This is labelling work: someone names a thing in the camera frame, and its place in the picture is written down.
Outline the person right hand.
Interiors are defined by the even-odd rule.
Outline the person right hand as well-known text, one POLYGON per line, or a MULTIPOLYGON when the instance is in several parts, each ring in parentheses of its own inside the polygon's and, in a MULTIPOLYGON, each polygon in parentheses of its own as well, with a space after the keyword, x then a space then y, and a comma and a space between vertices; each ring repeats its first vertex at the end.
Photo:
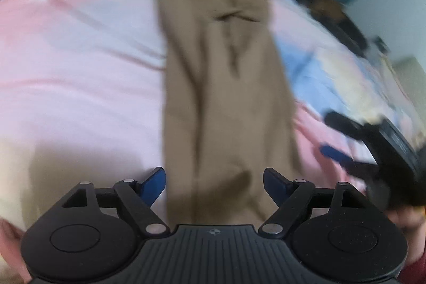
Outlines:
POLYGON ((412 265, 425 251, 425 208, 401 206, 386 215, 404 234, 408 243, 405 265, 412 265))

